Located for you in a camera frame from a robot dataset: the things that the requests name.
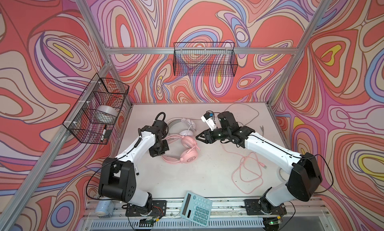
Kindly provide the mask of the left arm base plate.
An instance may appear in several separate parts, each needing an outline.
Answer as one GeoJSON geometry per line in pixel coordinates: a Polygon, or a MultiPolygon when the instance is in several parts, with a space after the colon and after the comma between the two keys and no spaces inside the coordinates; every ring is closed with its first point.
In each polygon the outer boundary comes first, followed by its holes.
{"type": "Polygon", "coordinates": [[[127,204],[126,217],[162,217],[166,214],[167,201],[154,200],[151,206],[140,207],[127,204]]]}

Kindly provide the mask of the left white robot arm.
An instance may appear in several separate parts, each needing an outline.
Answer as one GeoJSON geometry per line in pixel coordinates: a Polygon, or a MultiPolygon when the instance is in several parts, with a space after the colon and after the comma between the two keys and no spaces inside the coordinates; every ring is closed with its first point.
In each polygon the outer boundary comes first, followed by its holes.
{"type": "Polygon", "coordinates": [[[104,160],[101,168],[99,195],[138,207],[151,206],[152,195],[137,188],[137,165],[144,154],[151,157],[164,155],[168,150],[168,125],[155,122],[139,129],[139,136],[121,154],[104,160]]]}

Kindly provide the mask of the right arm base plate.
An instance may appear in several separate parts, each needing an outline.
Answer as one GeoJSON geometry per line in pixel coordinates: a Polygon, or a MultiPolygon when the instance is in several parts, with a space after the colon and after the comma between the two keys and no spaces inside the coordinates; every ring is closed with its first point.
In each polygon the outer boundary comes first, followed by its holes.
{"type": "Polygon", "coordinates": [[[267,215],[267,216],[284,216],[287,210],[283,205],[273,206],[266,199],[246,199],[241,208],[245,209],[247,215],[267,215]]]}

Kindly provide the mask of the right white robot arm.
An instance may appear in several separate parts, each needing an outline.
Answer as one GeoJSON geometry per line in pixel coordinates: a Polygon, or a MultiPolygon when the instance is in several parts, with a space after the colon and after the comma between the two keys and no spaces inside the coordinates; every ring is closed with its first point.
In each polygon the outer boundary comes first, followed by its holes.
{"type": "Polygon", "coordinates": [[[289,175],[287,181],[269,188],[259,199],[263,213],[269,214],[272,208],[285,202],[308,202],[311,199],[323,181],[314,155],[301,155],[267,140],[254,129],[240,126],[229,111],[219,113],[218,119],[219,127],[216,125],[214,113],[206,112],[201,120],[209,128],[197,135],[196,139],[205,144],[213,144],[216,141],[232,143],[265,157],[289,175]]]}

